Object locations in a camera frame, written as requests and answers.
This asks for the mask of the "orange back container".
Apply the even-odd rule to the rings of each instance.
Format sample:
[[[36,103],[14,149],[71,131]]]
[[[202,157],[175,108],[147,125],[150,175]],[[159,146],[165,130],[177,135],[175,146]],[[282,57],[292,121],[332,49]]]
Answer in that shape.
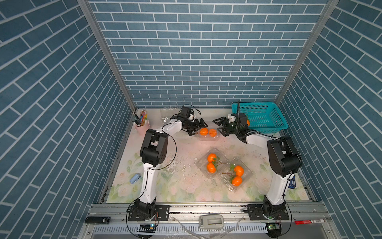
[[[207,136],[209,135],[209,130],[207,128],[202,128],[199,132],[201,136]]]
[[[209,130],[209,135],[210,135],[211,137],[216,137],[216,136],[217,136],[217,130],[215,130],[215,129],[210,129],[210,130]]]

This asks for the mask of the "clear clamshell container back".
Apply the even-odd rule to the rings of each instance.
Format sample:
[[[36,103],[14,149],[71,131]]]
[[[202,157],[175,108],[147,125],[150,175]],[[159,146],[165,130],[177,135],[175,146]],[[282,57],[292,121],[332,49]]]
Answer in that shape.
[[[221,136],[217,129],[206,127],[196,133],[196,138],[201,141],[217,141]]]

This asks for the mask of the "teal plastic basket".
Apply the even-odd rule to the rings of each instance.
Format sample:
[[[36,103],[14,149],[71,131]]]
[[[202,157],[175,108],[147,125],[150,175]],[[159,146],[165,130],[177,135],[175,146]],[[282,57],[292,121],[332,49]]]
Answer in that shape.
[[[240,113],[244,113],[250,123],[250,128],[263,134],[274,134],[288,129],[288,124],[275,103],[240,103]]]

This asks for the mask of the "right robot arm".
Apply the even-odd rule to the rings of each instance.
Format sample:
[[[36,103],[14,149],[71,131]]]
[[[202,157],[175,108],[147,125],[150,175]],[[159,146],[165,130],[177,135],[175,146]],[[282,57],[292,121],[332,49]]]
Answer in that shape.
[[[287,212],[285,197],[291,180],[302,165],[301,156],[291,137],[275,137],[252,129],[248,124],[248,115],[240,111],[240,102],[236,105],[236,112],[212,122],[218,126],[218,131],[223,136],[234,134],[243,143],[267,149],[273,176],[261,210],[266,219],[276,219]]]

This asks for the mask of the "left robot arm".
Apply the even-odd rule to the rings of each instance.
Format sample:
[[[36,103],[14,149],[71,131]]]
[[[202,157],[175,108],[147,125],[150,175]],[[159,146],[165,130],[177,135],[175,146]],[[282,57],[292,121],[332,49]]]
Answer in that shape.
[[[149,221],[156,217],[156,180],[160,170],[165,169],[162,163],[167,156],[169,139],[180,131],[193,136],[197,131],[207,128],[205,121],[196,117],[201,112],[193,105],[182,105],[178,113],[172,115],[168,123],[158,129],[148,129],[140,149],[143,163],[143,182],[140,195],[132,201],[130,213],[136,214],[138,220]]]

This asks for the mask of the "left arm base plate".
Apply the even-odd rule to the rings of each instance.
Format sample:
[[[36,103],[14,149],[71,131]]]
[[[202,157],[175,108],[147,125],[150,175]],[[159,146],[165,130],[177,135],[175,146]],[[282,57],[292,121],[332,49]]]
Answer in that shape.
[[[129,222],[143,221],[168,221],[170,213],[170,205],[152,205],[140,206],[135,205],[129,208],[127,220]]]

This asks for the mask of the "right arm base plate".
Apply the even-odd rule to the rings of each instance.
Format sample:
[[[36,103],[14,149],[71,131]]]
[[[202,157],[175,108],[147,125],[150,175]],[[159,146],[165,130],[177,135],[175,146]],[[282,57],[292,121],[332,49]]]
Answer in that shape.
[[[280,205],[270,205],[268,203],[248,204],[243,210],[243,213],[248,214],[251,221],[260,220],[289,220],[286,203]]]

